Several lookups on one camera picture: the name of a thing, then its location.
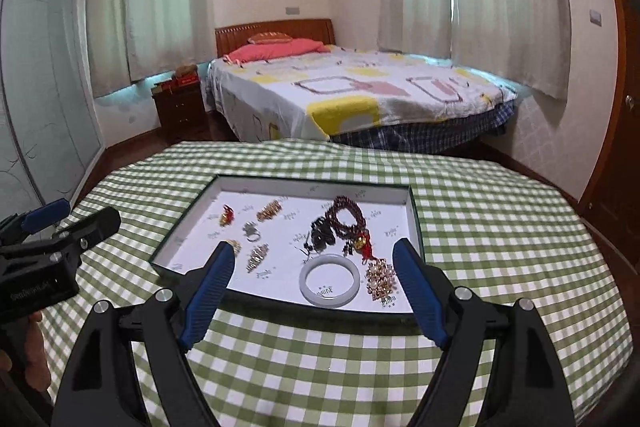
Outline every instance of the wooden nightstand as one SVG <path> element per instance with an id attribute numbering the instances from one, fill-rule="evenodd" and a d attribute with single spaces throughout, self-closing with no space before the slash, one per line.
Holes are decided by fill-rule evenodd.
<path id="1" fill-rule="evenodd" d="M 199 82 L 164 90 L 155 93 L 153 97 L 167 141 L 182 141 L 187 131 L 207 126 L 207 113 Z"/>

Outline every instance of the headboard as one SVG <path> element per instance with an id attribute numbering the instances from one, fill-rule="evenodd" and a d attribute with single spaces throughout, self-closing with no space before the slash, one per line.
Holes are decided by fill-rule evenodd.
<path id="1" fill-rule="evenodd" d="M 256 33 L 282 32 L 295 39 L 313 39 L 324 44 L 335 44 L 331 19 L 287 19 L 283 21 L 254 22 L 216 28 L 218 58 L 228 55 L 247 44 Z"/>

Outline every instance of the wall outlet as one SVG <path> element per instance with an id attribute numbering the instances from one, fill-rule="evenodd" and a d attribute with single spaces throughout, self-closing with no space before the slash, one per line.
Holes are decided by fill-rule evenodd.
<path id="1" fill-rule="evenodd" d="M 589 10 L 589 19 L 596 26 L 602 26 L 602 15 L 600 12 L 596 12 L 596 10 Z"/>

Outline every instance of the metal bolt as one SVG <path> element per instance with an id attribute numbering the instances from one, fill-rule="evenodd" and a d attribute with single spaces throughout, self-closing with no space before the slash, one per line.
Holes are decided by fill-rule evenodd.
<path id="1" fill-rule="evenodd" d="M 454 295 L 461 301 L 468 301 L 474 296 L 474 293 L 465 286 L 458 286 L 456 291 L 454 291 Z"/>
<path id="2" fill-rule="evenodd" d="M 94 304 L 94 311 L 96 313 L 104 313 L 109 309 L 109 303 L 107 301 L 97 301 Z"/>
<path id="3" fill-rule="evenodd" d="M 160 302 L 167 302 L 173 296 L 174 293 L 169 288 L 162 288 L 158 293 L 156 293 L 156 300 Z"/>
<path id="4" fill-rule="evenodd" d="M 520 299 L 519 303 L 520 307 L 527 312 L 530 312 L 533 308 L 535 308 L 531 299 Z"/>

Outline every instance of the jewelry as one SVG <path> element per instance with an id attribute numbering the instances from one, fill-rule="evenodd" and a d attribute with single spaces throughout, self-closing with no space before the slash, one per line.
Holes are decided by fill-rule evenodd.
<path id="1" fill-rule="evenodd" d="M 225 205 L 222 210 L 222 214 L 220 214 L 220 226 L 226 227 L 226 225 L 231 225 L 234 220 L 234 211 L 230 206 Z"/>
<path id="2" fill-rule="evenodd" d="M 345 225 L 338 220 L 338 212 L 340 210 L 348 210 L 356 220 L 355 225 Z M 367 221 L 362 215 L 362 211 L 355 201 L 350 200 L 346 196 L 338 196 L 334 200 L 334 204 L 324 214 L 326 220 L 331 224 L 335 230 L 335 235 L 341 239 L 346 240 L 342 253 L 346 257 L 347 255 L 353 255 L 353 250 L 356 250 L 362 256 L 362 263 L 375 259 L 373 256 L 373 248 L 371 246 L 371 236 L 369 230 L 367 230 Z"/>
<path id="3" fill-rule="evenodd" d="M 311 244 L 309 244 L 309 235 L 311 236 Z M 307 255 L 311 255 L 311 251 L 315 250 L 321 252 L 326 246 L 335 245 L 334 231 L 331 229 L 331 225 L 326 217 L 318 217 L 313 223 L 311 223 L 311 232 L 307 234 L 305 244 L 305 250 Z"/>
<path id="4" fill-rule="evenodd" d="M 249 243 L 257 243 L 258 241 L 260 241 L 260 232 L 258 232 L 256 224 L 253 221 L 245 223 L 244 227 L 242 227 L 242 230 L 244 231 L 244 235 L 246 236 Z"/>
<path id="5" fill-rule="evenodd" d="M 376 259 L 367 267 L 367 292 L 374 301 L 385 299 L 396 289 L 396 271 L 384 259 Z"/>
<path id="6" fill-rule="evenodd" d="M 353 277 L 351 287 L 345 293 L 336 295 L 335 297 L 324 297 L 313 293 L 309 286 L 306 285 L 306 278 L 309 276 L 309 273 L 311 273 L 311 270 L 322 264 L 337 264 L 349 270 Z M 311 304 L 321 308 L 339 308 L 344 306 L 353 300 L 358 294 L 359 289 L 360 272 L 358 272 L 358 268 L 349 259 L 340 255 L 325 253 L 306 263 L 305 266 L 302 267 L 302 270 L 300 270 L 300 292 L 302 296 Z"/>
<path id="7" fill-rule="evenodd" d="M 267 204 L 260 212 L 255 214 L 255 217 L 258 218 L 258 221 L 263 222 L 267 219 L 273 219 L 276 214 L 282 210 L 282 206 L 276 201 L 273 200 L 271 203 Z"/>
<path id="8" fill-rule="evenodd" d="M 249 262 L 246 264 L 246 272 L 251 273 L 254 271 L 260 263 L 267 257 L 267 252 L 269 251 L 268 245 L 260 245 L 260 247 L 255 247 L 251 251 L 251 256 L 249 257 Z"/>
<path id="9" fill-rule="evenodd" d="M 236 241 L 235 239 L 225 239 L 225 241 L 232 247 L 234 247 L 234 254 L 236 257 L 238 257 L 240 250 L 242 250 L 242 245 L 240 245 L 240 243 L 238 243 L 238 241 Z"/>

